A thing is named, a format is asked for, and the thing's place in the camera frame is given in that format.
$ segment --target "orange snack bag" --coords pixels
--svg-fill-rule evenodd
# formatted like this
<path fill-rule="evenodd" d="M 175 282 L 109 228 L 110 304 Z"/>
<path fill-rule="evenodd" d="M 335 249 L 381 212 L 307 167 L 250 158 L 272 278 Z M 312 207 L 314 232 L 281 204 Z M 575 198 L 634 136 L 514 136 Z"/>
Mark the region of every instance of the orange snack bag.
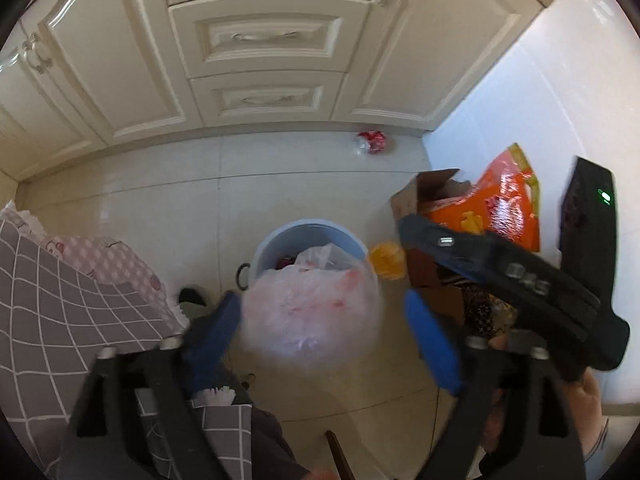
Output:
<path fill-rule="evenodd" d="M 419 212 L 454 231 L 480 234 L 489 229 L 537 253 L 539 202 L 536 174 L 520 146 L 512 144 L 466 195 L 425 203 Z"/>

